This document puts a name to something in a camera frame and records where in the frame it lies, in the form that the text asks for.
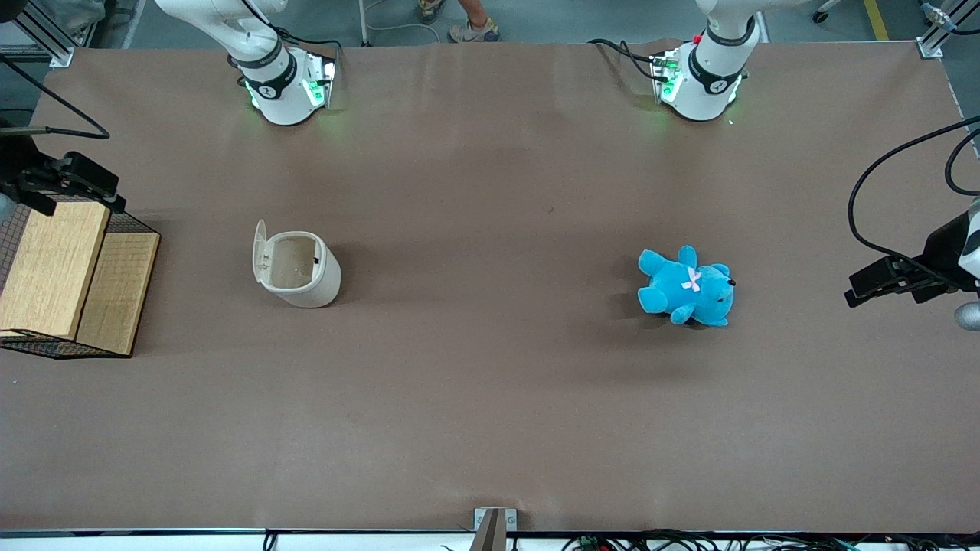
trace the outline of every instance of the open lid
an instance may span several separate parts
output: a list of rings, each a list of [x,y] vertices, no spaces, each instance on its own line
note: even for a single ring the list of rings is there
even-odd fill
[[[269,269],[266,241],[266,221],[259,220],[259,225],[255,227],[255,243],[252,244],[252,273],[259,283],[262,282],[262,274]]]

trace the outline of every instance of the metal bracket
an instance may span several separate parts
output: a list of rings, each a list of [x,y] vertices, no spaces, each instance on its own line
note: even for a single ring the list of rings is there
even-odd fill
[[[480,507],[478,509],[473,509],[473,529],[479,530],[480,523],[483,522],[483,517],[491,509],[503,509],[504,520],[506,521],[504,526],[507,527],[507,531],[514,531],[517,529],[517,509],[507,509],[503,507]]]
[[[924,40],[921,36],[915,38],[915,46],[919,49],[919,55],[922,59],[943,59],[943,49],[936,46],[932,50],[928,50],[925,47]]]
[[[52,68],[69,66],[78,44],[35,1],[27,2],[24,11],[14,20],[15,25],[51,56]]]

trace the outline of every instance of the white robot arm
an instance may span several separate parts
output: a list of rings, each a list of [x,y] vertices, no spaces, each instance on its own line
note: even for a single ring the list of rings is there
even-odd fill
[[[276,125],[295,125],[327,105],[335,64],[284,44],[267,23],[253,15],[279,13],[286,3],[287,0],[157,0],[165,13],[200,28],[228,51],[245,75],[252,104],[266,119]]]
[[[808,0],[696,0],[708,16],[700,42],[689,42],[654,61],[654,92],[681,117],[709,121],[734,101],[742,70],[759,43],[756,12]]]

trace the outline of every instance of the black metal mesh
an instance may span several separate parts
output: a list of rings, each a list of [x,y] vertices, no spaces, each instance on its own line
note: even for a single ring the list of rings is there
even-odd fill
[[[24,234],[24,226],[27,225],[29,214],[28,207],[18,205],[14,215],[0,224],[0,294],[3,293],[7,275],[10,274],[10,268],[14,264],[14,255],[17,254],[17,247],[21,244],[21,236]]]
[[[130,213],[111,213],[106,233],[156,233],[148,225],[134,218]]]
[[[75,358],[124,358],[122,354],[80,344],[70,340],[56,338],[35,331],[14,329],[14,336],[0,337],[0,348],[26,352],[34,356],[43,356],[55,360],[70,360]]]

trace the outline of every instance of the wooden box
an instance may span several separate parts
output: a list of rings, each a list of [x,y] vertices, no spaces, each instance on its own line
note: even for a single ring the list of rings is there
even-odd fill
[[[95,202],[0,226],[0,348],[58,360],[128,358],[160,234]]]

